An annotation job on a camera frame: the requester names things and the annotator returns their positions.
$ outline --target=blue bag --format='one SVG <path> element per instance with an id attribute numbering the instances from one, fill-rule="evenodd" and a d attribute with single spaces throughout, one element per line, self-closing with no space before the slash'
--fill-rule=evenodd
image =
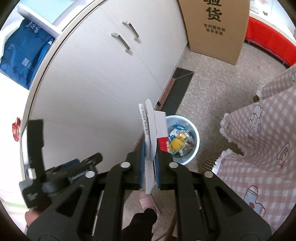
<path id="1" fill-rule="evenodd" d="M 50 34 L 25 18 L 4 45 L 0 70 L 29 89 L 53 40 Z"/>

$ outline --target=person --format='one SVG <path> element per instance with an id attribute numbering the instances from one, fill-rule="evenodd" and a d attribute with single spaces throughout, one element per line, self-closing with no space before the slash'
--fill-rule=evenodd
<path id="1" fill-rule="evenodd" d="M 152 228 L 156 223 L 160 212 L 152 196 L 150 194 L 146 194 L 145 191 L 140 193 L 139 200 L 144 212 L 136 213 L 130 224 L 122 230 L 122 241 L 152 240 Z M 40 212 L 30 208 L 29 211 L 25 213 L 27 227 L 30 226 L 30 224 L 33 223 L 40 214 Z"/>

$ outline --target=qr code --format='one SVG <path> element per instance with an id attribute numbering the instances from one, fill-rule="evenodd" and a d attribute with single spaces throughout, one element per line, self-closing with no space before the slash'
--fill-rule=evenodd
<path id="1" fill-rule="evenodd" d="M 23 66 L 27 66 L 29 62 L 30 62 L 30 60 L 28 60 L 27 58 L 25 58 L 25 59 L 22 61 L 22 65 L 23 65 Z"/>

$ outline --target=pink checkered blanket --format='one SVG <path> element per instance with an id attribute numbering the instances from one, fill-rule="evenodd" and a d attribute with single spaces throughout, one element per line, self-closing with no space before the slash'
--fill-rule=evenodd
<path id="1" fill-rule="evenodd" d="M 221 121 L 221 134 L 244 155 L 222 152 L 213 171 L 275 232 L 296 203 L 296 64 L 257 95 Z"/>

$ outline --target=black pants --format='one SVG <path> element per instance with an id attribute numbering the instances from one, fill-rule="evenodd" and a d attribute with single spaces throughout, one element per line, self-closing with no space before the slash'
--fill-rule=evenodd
<path id="1" fill-rule="evenodd" d="M 131 223 L 122 230 L 122 241 L 151 241 L 152 227 L 156 220 L 157 214 L 151 208 L 136 213 Z"/>

